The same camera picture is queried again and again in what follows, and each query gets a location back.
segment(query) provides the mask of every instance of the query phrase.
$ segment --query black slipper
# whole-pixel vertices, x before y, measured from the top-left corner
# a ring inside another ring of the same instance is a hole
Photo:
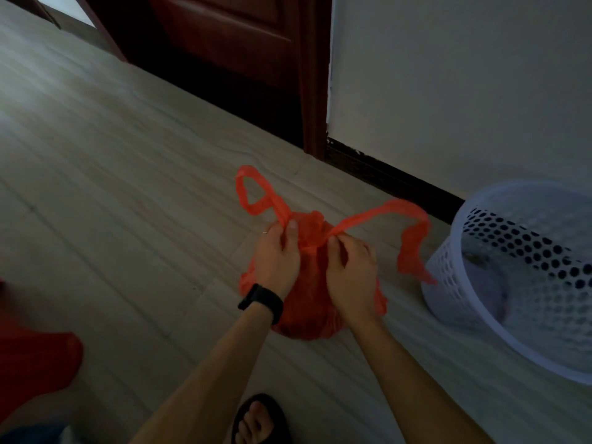
[[[288,430],[288,422],[286,421],[284,412],[273,397],[263,393],[254,395],[240,406],[232,425],[232,435],[230,436],[231,444],[236,444],[235,437],[236,434],[239,433],[239,422],[242,421],[245,417],[245,413],[255,401],[261,402],[265,408],[267,408],[269,417],[273,422],[273,430],[266,439],[261,441],[261,444],[292,444],[292,436]]]

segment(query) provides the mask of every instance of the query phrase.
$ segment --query hand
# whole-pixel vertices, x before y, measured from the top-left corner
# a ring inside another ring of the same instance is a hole
[[[347,251],[345,267],[339,242]],[[327,251],[327,288],[339,314],[350,327],[375,318],[374,291],[378,275],[375,249],[357,238],[341,234],[329,237]]]
[[[259,239],[255,250],[255,279],[258,284],[286,298],[300,272],[298,250],[298,224],[290,220],[286,227],[286,240],[282,249],[284,228],[274,223]]]

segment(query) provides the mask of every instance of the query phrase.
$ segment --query black wristband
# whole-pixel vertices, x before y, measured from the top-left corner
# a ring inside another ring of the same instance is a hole
[[[263,304],[273,313],[272,325],[276,325],[282,317],[284,311],[284,301],[271,290],[262,287],[260,284],[253,284],[253,288],[248,292],[247,296],[239,303],[239,309],[245,310],[251,302],[258,302]]]

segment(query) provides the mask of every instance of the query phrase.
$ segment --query big toe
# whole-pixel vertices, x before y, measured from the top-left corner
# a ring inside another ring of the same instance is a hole
[[[259,443],[267,439],[273,431],[273,421],[271,420],[265,405],[259,401],[251,403],[248,414],[253,418],[257,428],[253,433],[253,436],[257,439],[256,442]]]

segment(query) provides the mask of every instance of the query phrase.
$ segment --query wood-patterned tile floor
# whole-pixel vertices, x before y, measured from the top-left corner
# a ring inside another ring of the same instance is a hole
[[[92,442],[129,440],[236,318],[239,274],[271,218],[241,209],[242,164],[332,223],[388,198],[0,0],[4,302],[34,328],[82,339],[73,420]],[[392,333],[498,442],[589,440],[589,388],[432,317],[396,271],[407,224],[384,216],[352,232],[379,251]],[[433,220],[422,255],[447,234]],[[312,343],[271,334],[246,396],[257,391],[281,403],[297,443],[403,441],[348,331]]]

